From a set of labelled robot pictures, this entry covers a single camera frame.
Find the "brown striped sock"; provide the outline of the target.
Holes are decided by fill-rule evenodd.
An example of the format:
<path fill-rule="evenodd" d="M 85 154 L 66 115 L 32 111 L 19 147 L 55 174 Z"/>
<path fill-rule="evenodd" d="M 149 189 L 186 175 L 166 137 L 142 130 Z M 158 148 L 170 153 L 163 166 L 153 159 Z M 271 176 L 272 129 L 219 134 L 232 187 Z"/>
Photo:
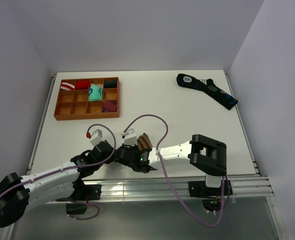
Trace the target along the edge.
<path fill-rule="evenodd" d="M 140 151 L 151 149 L 153 147 L 146 133 L 143 133 L 137 138 L 137 146 Z"/>

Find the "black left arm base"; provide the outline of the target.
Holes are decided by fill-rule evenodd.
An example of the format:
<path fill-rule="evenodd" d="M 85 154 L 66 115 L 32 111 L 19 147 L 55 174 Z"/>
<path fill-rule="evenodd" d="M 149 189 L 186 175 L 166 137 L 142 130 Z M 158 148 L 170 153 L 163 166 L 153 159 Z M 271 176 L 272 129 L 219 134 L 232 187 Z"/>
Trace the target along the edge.
<path fill-rule="evenodd" d="M 85 185 L 85 183 L 79 179 L 72 182 L 72 194 L 68 197 L 59 198 L 57 202 L 66 202 L 65 212 L 68 218 L 78 221 L 90 220 L 97 217 L 100 213 L 100 207 L 91 202 L 100 199 L 101 196 L 101 184 L 95 184 L 93 186 Z M 96 209 L 96 213 L 92 216 L 81 217 L 90 208 Z"/>

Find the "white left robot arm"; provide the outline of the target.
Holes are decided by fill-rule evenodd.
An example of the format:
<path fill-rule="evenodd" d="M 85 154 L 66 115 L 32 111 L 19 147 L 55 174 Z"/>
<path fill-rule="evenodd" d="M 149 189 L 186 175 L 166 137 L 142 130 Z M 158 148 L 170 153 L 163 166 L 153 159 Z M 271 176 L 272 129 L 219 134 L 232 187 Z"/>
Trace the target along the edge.
<path fill-rule="evenodd" d="M 29 210 L 48 202 L 84 201 L 88 191 L 83 179 L 113 158 L 115 148 L 101 141 L 66 163 L 41 173 L 8 174 L 0 182 L 0 228 L 17 222 Z"/>

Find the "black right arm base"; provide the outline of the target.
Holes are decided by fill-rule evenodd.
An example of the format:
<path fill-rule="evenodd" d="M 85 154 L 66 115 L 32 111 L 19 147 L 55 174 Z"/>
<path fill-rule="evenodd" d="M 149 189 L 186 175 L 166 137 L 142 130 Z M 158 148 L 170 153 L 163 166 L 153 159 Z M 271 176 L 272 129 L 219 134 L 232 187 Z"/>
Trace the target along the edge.
<path fill-rule="evenodd" d="M 207 187 L 204 180 L 188 182 L 189 196 L 202 199 L 203 208 L 211 214 L 217 214 L 221 210 L 223 201 L 221 188 L 221 186 L 219 188 Z"/>

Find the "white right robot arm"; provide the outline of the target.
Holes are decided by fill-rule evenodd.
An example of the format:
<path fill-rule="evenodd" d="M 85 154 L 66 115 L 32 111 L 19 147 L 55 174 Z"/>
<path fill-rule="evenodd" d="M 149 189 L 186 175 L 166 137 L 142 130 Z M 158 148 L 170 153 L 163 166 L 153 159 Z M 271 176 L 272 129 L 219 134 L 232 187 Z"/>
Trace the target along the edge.
<path fill-rule="evenodd" d="M 227 145 L 200 134 L 190 141 L 164 148 L 139 150 L 137 146 L 122 145 L 113 157 L 114 162 L 147 174 L 162 166 L 190 164 L 205 173 L 204 190 L 215 195 L 227 175 Z"/>

